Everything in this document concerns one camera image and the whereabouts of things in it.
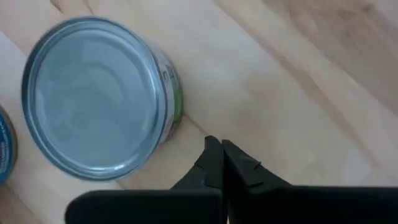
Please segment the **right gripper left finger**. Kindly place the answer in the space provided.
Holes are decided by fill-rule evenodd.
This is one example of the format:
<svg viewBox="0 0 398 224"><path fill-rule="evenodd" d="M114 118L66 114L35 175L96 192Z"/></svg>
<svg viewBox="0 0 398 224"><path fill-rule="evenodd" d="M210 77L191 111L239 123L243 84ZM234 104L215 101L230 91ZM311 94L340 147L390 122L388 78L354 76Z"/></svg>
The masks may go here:
<svg viewBox="0 0 398 224"><path fill-rule="evenodd" d="M223 148L214 136L168 190L94 190L69 203L66 223L223 223Z"/></svg>

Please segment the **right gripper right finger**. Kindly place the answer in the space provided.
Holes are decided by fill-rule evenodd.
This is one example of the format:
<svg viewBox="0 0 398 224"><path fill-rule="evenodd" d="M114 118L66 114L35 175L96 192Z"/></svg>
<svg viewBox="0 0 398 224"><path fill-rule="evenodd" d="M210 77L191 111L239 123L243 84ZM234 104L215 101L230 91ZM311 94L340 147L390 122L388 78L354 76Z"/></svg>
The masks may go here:
<svg viewBox="0 0 398 224"><path fill-rule="evenodd" d="M293 185L229 140L224 193L231 223L397 223L397 188Z"/></svg>

